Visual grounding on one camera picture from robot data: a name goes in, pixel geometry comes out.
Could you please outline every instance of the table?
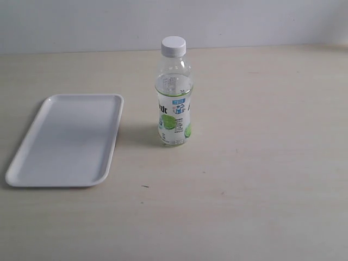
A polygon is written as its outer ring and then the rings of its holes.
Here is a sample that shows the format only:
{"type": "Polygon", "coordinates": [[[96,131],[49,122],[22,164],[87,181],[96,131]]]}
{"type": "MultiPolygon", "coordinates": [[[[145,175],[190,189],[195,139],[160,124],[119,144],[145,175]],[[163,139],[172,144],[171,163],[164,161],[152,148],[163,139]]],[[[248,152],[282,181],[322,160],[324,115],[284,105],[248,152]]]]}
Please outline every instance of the table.
{"type": "Polygon", "coordinates": [[[190,49],[192,136],[157,137],[159,51],[0,57],[0,260],[348,258],[348,47],[190,49]],[[13,189],[53,94],[125,98],[109,177],[13,189]]]}

